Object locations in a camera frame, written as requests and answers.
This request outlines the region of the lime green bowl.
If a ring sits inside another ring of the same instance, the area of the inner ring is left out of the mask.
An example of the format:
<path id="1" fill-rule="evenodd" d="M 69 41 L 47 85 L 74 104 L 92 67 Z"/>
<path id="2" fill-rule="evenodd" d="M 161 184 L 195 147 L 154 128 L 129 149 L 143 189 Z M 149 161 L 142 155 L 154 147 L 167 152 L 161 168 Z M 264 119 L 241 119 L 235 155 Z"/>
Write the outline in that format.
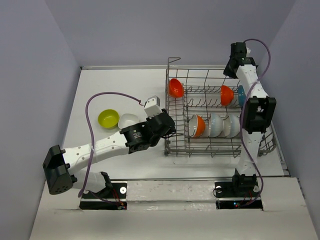
<path id="1" fill-rule="evenodd" d="M 120 116 L 114 109 L 106 109 L 98 115 L 98 123 L 105 129 L 114 129 L 118 126 Z"/>

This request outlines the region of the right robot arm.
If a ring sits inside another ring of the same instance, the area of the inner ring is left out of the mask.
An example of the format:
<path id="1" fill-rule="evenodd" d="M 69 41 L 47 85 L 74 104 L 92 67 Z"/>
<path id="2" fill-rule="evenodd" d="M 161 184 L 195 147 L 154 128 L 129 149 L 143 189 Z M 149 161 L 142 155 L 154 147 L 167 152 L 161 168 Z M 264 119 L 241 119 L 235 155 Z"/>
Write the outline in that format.
<path id="1" fill-rule="evenodd" d="M 232 197 L 252 193 L 261 173 L 257 157 L 262 138 L 271 125 L 277 101 L 270 97 L 260 82 L 255 60 L 249 55 L 246 42 L 230 45 L 230 57 L 224 75 L 238 79 L 243 87 L 245 100 L 240 113 L 241 155 L 227 190 Z"/>

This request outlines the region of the blue bowl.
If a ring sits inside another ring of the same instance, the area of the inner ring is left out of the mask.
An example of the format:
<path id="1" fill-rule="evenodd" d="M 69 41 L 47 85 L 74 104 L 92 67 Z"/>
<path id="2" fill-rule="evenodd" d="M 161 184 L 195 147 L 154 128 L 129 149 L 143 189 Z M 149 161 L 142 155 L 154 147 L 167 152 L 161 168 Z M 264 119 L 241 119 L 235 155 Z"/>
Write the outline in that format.
<path id="1" fill-rule="evenodd" d="M 242 108 L 246 102 L 246 94 L 242 85 L 239 85 L 237 88 L 238 104 Z"/>

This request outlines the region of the small orange bowl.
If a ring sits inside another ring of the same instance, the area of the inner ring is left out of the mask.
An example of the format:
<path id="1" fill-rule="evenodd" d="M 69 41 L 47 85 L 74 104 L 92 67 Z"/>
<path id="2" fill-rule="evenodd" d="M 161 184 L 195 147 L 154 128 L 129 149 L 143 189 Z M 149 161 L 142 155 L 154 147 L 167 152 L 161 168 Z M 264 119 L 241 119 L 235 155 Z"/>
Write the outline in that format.
<path id="1" fill-rule="evenodd" d="M 220 88 L 220 102 L 222 106 L 228 106 L 234 99 L 233 90 L 226 86 L 222 85 Z"/>

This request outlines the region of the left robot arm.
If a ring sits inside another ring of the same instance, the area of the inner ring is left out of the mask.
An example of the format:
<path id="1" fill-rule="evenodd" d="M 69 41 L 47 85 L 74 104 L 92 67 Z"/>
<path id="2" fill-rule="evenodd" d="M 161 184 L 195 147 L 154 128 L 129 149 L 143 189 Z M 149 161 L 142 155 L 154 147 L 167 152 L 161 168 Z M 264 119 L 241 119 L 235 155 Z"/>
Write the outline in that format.
<path id="1" fill-rule="evenodd" d="M 79 189 L 81 197 L 92 191 L 104 198 L 110 194 L 111 182 L 106 172 L 91 172 L 92 164 L 116 156 L 129 155 L 155 147 L 160 139 L 176 133 L 175 122 L 165 109 L 144 122 L 123 128 L 116 133 L 78 147 L 61 149 L 52 146 L 42 164 L 51 195 Z"/>

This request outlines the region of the yellow striped bowl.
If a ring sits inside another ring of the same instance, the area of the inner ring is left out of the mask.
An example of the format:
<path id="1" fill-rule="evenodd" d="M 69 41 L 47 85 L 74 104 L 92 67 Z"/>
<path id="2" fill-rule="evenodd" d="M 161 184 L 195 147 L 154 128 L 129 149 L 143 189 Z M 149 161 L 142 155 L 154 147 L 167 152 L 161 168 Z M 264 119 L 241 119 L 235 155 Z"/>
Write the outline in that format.
<path id="1" fill-rule="evenodd" d="M 200 137 L 206 129 L 206 124 L 204 119 L 197 115 L 193 114 L 188 122 L 188 134 L 191 138 Z"/>

